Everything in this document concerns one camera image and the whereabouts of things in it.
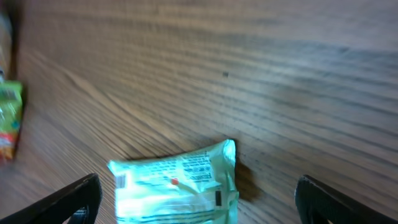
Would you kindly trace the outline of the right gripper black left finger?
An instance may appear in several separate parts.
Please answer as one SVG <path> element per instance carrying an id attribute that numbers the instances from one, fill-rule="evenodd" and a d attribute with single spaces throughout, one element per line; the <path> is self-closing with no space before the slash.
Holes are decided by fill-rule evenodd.
<path id="1" fill-rule="evenodd" d="M 97 174 L 88 174 L 32 205 L 1 219 L 1 224 L 94 224 L 102 200 Z"/>

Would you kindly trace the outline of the teal wet wipes pack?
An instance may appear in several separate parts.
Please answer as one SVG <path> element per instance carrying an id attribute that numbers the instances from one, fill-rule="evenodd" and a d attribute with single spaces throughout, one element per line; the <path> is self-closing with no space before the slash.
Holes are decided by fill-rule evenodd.
<path id="1" fill-rule="evenodd" d="M 118 223 L 237 223 L 232 139 L 160 159 L 109 161 Z"/>

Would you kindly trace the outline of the green clear snack bag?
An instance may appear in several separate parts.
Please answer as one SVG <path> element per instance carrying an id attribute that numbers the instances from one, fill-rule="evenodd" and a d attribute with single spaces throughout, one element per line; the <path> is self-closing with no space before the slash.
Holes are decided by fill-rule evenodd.
<path id="1" fill-rule="evenodd" d="M 22 119 L 23 86 L 18 81 L 1 82 L 1 163 L 13 160 Z"/>

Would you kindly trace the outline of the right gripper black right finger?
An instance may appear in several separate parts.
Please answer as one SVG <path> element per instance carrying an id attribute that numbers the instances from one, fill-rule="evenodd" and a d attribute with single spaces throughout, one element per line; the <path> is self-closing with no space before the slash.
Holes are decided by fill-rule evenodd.
<path id="1" fill-rule="evenodd" d="M 397 224 L 397 220 L 367 207 L 309 175 L 299 178 L 294 199 L 302 223 Z"/>

